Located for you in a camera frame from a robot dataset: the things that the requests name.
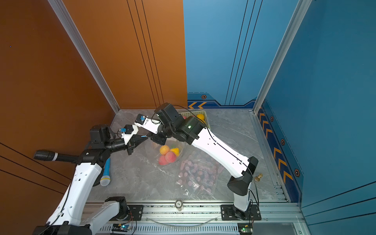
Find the yellow peach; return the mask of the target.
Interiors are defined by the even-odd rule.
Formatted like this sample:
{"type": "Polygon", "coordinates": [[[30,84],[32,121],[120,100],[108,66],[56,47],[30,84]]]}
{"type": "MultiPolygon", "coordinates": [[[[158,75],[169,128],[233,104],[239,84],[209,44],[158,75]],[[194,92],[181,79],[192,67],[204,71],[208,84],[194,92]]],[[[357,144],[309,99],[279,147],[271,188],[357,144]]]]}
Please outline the yellow peach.
{"type": "Polygon", "coordinates": [[[168,152],[170,152],[170,148],[167,145],[161,146],[159,152],[161,155],[166,155],[168,152]]]}

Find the clear zip-top bag blue zipper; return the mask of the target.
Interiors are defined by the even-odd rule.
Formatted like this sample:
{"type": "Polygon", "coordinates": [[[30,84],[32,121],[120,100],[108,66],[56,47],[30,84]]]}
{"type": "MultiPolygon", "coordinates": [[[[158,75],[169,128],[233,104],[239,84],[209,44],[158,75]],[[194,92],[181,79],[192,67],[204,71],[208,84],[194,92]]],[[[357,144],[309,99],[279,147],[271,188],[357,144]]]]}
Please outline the clear zip-top bag blue zipper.
{"type": "Polygon", "coordinates": [[[162,145],[148,140],[146,144],[147,158],[157,166],[167,166],[176,163],[182,156],[188,144],[175,138],[167,138],[162,145]]]}

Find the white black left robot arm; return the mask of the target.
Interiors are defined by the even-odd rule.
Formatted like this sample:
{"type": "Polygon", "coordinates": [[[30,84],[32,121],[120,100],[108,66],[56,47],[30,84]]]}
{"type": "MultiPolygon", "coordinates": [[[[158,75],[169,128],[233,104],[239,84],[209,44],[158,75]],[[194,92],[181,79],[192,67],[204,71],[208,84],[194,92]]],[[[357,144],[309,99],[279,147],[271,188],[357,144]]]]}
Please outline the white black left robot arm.
{"type": "Polygon", "coordinates": [[[100,182],[106,161],[111,154],[127,151],[131,155],[134,149],[148,139],[138,134],[135,125],[126,125],[121,137],[117,137],[107,125],[93,126],[91,140],[79,156],[38,150],[34,159],[46,162],[67,162],[75,164],[72,182],[63,198],[44,226],[37,226],[35,235],[94,235],[110,219],[123,221],[130,215],[129,207],[123,196],[113,196],[88,219],[82,219],[82,213],[94,185],[100,182]]]}

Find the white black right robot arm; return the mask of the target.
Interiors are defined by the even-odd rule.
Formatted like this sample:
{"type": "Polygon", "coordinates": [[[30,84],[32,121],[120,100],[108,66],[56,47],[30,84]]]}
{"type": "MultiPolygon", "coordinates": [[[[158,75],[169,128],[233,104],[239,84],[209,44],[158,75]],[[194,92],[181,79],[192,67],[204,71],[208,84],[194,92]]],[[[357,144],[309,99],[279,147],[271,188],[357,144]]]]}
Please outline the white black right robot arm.
{"type": "Polygon", "coordinates": [[[164,145],[167,138],[175,138],[202,150],[219,162],[231,174],[227,187],[234,193],[234,214],[239,220],[253,220],[252,210],[258,206],[257,193],[251,190],[254,173],[259,163],[256,157],[246,157],[236,152],[216,137],[203,120],[192,114],[183,118],[170,103],[155,109],[158,120],[150,121],[154,129],[151,139],[164,145]]]}

